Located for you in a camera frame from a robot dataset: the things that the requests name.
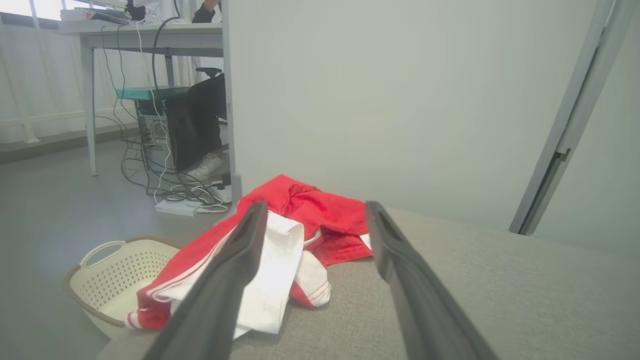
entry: desk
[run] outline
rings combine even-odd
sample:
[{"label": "desk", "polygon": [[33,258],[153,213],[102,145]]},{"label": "desk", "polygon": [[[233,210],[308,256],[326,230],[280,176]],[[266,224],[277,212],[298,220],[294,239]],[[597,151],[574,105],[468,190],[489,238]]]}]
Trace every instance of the desk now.
[{"label": "desk", "polygon": [[[62,21],[58,33],[80,37],[84,112],[86,116],[86,138],[89,146],[91,175],[97,176],[95,164],[95,101],[93,91],[94,49],[119,49],[121,51],[153,53],[153,44],[160,24],[118,26],[101,20]],[[165,56],[169,85],[173,82],[171,56],[223,57],[222,24],[167,24],[158,37],[156,54]]]}]

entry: person's leg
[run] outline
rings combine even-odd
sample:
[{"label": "person's leg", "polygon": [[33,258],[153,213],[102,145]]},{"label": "person's leg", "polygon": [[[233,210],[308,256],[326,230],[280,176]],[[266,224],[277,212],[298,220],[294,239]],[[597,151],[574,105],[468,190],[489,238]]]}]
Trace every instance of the person's leg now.
[{"label": "person's leg", "polygon": [[187,111],[203,152],[216,151],[222,147],[220,125],[211,106],[215,89],[216,82],[207,79],[187,91]]},{"label": "person's leg", "polygon": [[207,152],[201,164],[188,174],[198,180],[228,172],[228,156],[222,151],[218,117],[227,117],[224,75],[205,80],[187,92],[189,117],[198,133],[198,142]]}]

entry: papers on desk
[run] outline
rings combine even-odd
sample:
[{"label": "papers on desk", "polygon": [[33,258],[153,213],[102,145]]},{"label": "papers on desk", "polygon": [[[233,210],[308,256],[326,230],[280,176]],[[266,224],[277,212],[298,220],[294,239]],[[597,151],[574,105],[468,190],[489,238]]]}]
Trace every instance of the papers on desk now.
[{"label": "papers on desk", "polygon": [[121,25],[126,25],[131,22],[131,18],[125,12],[87,8],[60,10],[60,19],[62,21],[103,20]]}]

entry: laundry basket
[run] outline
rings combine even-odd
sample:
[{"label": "laundry basket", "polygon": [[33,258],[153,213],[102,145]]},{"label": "laundry basket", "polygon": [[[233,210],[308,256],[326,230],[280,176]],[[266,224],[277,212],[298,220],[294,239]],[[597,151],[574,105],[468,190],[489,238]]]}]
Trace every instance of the laundry basket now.
[{"label": "laundry basket", "polygon": [[[118,248],[92,261],[107,248]],[[180,250],[180,247],[153,236],[104,243],[69,270],[64,287],[91,321],[109,338],[126,333],[124,318],[136,310],[138,290],[149,285]]]}]

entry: white cloth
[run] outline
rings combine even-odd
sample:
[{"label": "white cloth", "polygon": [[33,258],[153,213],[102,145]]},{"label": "white cloth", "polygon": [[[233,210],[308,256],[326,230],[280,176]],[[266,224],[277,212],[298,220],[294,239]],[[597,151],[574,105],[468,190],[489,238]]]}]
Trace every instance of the white cloth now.
[{"label": "white cloth", "polygon": [[329,302],[331,284],[327,279],[326,269],[309,251],[302,252],[295,282],[312,307],[320,307]]},{"label": "white cloth", "polygon": [[[234,339],[251,329],[270,334],[279,332],[304,241],[305,231],[301,223],[269,211],[260,266],[253,280],[244,288]],[[179,286],[157,294],[172,299],[172,313],[201,273],[202,270],[194,272]]]}]

